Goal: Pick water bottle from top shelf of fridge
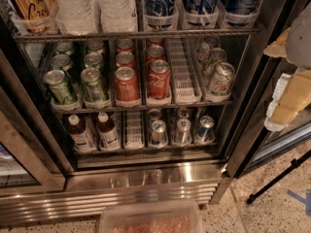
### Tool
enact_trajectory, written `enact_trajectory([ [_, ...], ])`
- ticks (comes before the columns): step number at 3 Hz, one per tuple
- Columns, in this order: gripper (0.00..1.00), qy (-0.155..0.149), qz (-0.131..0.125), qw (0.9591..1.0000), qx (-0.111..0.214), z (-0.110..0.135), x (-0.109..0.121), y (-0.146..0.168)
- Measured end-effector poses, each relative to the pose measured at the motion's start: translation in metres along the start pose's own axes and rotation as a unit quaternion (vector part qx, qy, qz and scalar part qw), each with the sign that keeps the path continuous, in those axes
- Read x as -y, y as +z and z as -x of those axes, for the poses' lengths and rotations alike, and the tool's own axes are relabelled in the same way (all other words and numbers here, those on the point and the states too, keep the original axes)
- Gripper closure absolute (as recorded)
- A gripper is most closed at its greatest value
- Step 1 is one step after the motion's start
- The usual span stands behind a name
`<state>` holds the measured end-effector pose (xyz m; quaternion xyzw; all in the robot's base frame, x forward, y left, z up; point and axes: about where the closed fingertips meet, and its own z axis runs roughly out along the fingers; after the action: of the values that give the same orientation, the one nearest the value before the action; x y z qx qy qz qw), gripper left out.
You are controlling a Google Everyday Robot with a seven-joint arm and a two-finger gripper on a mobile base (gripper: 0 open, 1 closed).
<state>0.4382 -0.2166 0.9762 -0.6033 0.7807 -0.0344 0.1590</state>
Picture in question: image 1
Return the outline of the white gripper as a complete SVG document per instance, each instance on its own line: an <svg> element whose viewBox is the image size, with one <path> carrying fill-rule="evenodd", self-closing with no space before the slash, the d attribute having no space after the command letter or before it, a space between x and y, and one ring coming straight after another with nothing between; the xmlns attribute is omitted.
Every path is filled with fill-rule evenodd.
<svg viewBox="0 0 311 233"><path fill-rule="evenodd" d="M282 131L311 103L311 3L263 53L270 57L287 57L298 67L292 74L283 73L276 83L264 126Z"/></svg>

